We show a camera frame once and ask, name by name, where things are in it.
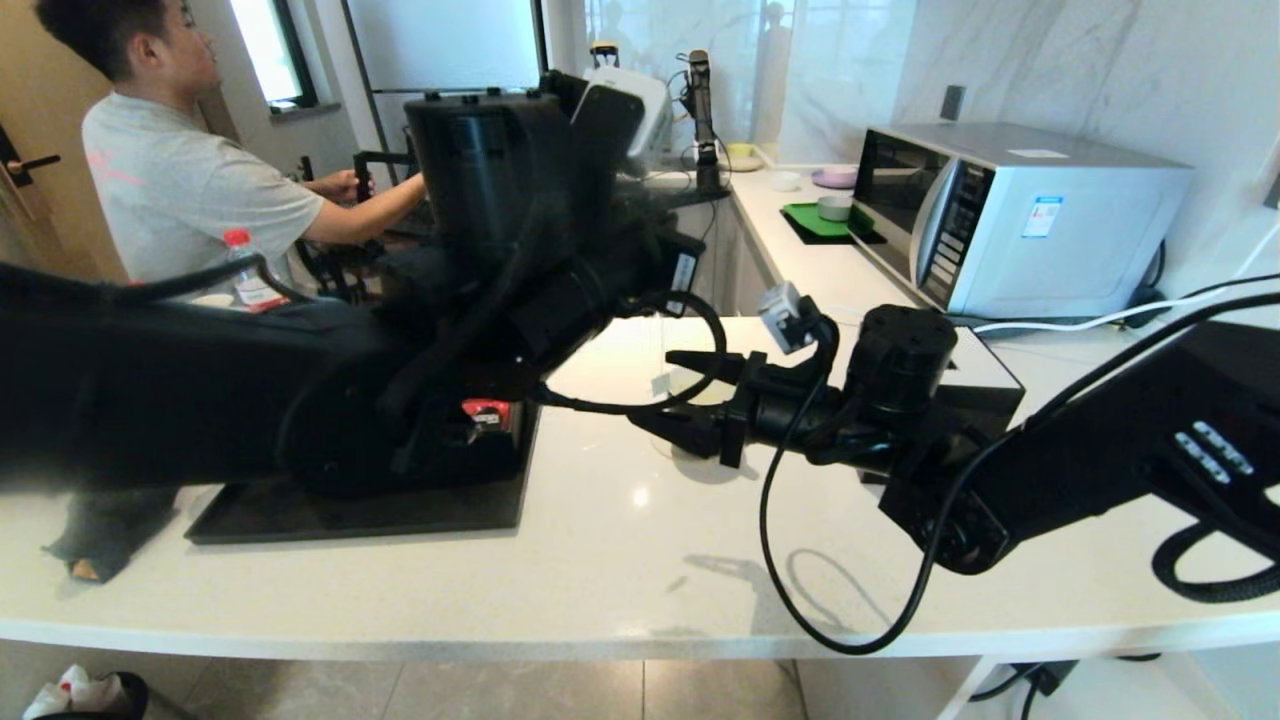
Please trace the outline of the silver microwave oven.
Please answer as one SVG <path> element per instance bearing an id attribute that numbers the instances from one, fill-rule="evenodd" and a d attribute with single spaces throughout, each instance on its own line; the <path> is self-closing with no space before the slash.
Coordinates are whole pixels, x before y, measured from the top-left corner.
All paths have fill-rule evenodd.
<path id="1" fill-rule="evenodd" d="M 1192 167 L 1005 122 L 870 127 L 847 232 L 918 302 L 997 322 L 1123 310 Z"/>

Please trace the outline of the clear water bottle red cap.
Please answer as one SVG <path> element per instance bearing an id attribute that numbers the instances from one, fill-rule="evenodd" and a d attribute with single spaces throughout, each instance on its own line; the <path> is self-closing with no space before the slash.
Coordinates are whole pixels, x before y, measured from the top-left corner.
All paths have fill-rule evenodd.
<path id="1" fill-rule="evenodd" d="M 260 255 L 259 246 L 244 228 L 233 228 L 223 234 L 228 259 L 238 260 Z M 289 302 L 288 297 L 275 290 L 260 270 L 241 272 L 232 282 L 237 302 L 250 313 L 266 313 Z"/>

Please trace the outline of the grey kitchen base cabinet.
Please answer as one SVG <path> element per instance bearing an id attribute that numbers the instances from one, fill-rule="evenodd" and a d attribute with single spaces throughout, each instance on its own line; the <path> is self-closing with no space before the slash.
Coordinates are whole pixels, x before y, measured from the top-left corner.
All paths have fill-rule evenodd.
<path id="1" fill-rule="evenodd" d="M 754 316 L 768 290 L 781 282 L 765 246 L 730 199 L 712 204 L 710 301 L 722 316 Z"/>

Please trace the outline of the green cutting board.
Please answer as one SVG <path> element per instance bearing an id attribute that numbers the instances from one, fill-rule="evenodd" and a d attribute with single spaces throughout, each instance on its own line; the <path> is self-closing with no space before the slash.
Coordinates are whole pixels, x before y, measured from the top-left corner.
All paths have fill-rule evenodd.
<path id="1" fill-rule="evenodd" d="M 855 241 L 870 246 L 887 243 L 886 237 L 876 231 L 874 219 L 858 205 L 852 205 L 847 223 L 822 220 L 815 202 L 786 204 L 780 214 L 805 245 L 852 245 Z"/>

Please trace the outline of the black teleoperation controller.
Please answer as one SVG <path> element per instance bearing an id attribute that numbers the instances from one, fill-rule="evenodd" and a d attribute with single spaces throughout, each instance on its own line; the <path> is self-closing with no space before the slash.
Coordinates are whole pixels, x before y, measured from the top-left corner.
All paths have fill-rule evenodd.
<path id="1" fill-rule="evenodd" d="M 419 170 L 412 152 L 362 150 L 352 158 L 357 181 L 356 202 L 366 202 L 376 190 L 390 190 Z"/>

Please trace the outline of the black sachet organizer box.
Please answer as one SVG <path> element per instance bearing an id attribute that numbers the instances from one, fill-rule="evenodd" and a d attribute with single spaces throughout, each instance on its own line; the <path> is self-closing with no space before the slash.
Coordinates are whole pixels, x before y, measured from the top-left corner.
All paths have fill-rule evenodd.
<path id="1" fill-rule="evenodd" d="M 445 427 L 448 434 L 436 466 L 443 483 L 468 486 L 498 482 L 520 468 L 524 459 L 526 404 L 507 402 L 513 409 L 509 434 L 479 432 L 462 404 L 460 405 L 458 413 Z"/>

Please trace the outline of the black rectangular serving tray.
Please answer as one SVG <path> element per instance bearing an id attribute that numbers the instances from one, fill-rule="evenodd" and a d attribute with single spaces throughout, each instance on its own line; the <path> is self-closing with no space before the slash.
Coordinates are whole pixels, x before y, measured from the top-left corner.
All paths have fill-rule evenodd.
<path id="1" fill-rule="evenodd" d="M 195 519 L 196 546 L 347 541 L 392 536 L 513 530 L 524 510 L 527 470 L 541 410 L 526 404 L 524 459 L 498 482 L 338 498 L 288 480 L 227 486 Z"/>

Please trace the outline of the person in grey t-shirt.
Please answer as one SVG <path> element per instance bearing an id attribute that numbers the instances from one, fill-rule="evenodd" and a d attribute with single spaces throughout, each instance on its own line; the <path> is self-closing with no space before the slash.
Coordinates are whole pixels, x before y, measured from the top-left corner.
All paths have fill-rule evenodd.
<path id="1" fill-rule="evenodd" d="M 221 86 L 212 42 L 186 0 L 35 0 L 44 29 L 99 70 L 110 94 L 81 137 L 127 278 L 152 283 L 221 265 L 246 231 L 270 261 L 296 242 L 360 246 L 428 197 L 422 176 L 358 201 L 340 170 L 294 181 L 205 129 L 198 102 Z"/>

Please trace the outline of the window with dark frame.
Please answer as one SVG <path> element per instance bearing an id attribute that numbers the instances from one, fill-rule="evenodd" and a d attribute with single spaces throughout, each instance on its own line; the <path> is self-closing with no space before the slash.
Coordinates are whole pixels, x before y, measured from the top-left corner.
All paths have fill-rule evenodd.
<path id="1" fill-rule="evenodd" d="M 269 111 L 315 108 L 317 92 L 289 0 L 229 1 Z"/>

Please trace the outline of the dark grey cloth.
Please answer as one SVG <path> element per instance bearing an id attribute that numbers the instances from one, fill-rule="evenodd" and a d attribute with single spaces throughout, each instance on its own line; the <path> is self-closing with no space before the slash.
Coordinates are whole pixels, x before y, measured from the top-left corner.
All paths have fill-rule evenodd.
<path id="1" fill-rule="evenodd" d="M 70 578 L 105 584 L 169 524 L 178 495 L 177 487 L 73 495 L 61 534 L 44 552 Z"/>

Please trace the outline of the silver refrigerator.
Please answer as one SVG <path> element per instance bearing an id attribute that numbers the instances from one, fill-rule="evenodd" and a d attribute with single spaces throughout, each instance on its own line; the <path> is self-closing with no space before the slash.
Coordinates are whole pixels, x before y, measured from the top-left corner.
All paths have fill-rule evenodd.
<path id="1" fill-rule="evenodd" d="M 404 149 L 403 105 L 426 91 L 531 88 L 588 65 L 582 0 L 338 0 L 332 59 L 360 149 Z"/>

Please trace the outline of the black round stand table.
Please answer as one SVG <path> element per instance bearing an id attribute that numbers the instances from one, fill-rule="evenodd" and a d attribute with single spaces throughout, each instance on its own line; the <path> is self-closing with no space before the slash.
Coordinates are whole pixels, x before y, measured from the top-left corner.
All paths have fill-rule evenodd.
<path id="1" fill-rule="evenodd" d="M 728 199 L 728 187 L 719 190 L 700 190 L 695 184 L 643 183 L 639 204 L 646 211 L 666 214 L 682 208 L 692 208 Z"/>

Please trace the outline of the black tissue box white lid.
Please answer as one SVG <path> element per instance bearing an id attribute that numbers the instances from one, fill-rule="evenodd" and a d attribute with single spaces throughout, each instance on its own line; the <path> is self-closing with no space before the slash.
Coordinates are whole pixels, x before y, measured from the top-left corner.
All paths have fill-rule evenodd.
<path id="1" fill-rule="evenodd" d="M 847 462 L 883 484 L 955 469 L 1005 430 L 1025 396 L 968 328 L 913 313 L 861 320 L 847 377 L 858 392 Z"/>

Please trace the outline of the black trash bin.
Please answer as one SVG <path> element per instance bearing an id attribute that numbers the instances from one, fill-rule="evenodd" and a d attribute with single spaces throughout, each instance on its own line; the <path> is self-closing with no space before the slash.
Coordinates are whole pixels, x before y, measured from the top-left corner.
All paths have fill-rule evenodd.
<path id="1" fill-rule="evenodd" d="M 137 674 L 91 675 L 72 665 L 44 684 L 20 720 L 145 720 L 150 700 L 150 685 Z"/>

